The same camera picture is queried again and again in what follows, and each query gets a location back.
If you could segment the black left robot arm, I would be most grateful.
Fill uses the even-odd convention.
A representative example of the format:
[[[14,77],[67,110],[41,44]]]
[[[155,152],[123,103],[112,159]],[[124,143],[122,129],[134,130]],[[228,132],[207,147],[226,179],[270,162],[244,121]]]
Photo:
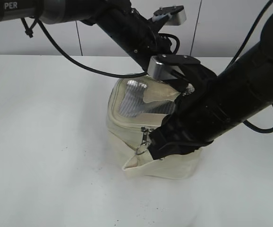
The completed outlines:
[[[33,17],[45,24],[96,24],[143,70],[152,56],[171,53],[159,30],[167,22],[144,18],[129,0],[0,0],[0,22]]]

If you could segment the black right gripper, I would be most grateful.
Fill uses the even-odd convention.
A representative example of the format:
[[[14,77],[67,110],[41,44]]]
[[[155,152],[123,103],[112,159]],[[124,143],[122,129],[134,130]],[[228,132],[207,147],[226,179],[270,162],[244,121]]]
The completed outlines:
[[[210,145],[231,129],[231,92],[226,89],[194,91],[175,100],[175,111],[150,133],[154,160],[186,155]]]

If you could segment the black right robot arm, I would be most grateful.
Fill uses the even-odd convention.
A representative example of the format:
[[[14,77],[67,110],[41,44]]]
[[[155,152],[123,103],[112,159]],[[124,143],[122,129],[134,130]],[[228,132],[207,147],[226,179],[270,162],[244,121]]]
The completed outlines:
[[[148,150],[154,160],[186,155],[208,146],[273,105],[273,14],[259,42],[219,75],[193,57],[157,58],[168,72],[177,66],[194,91],[180,94],[175,99],[174,112],[149,134]]]

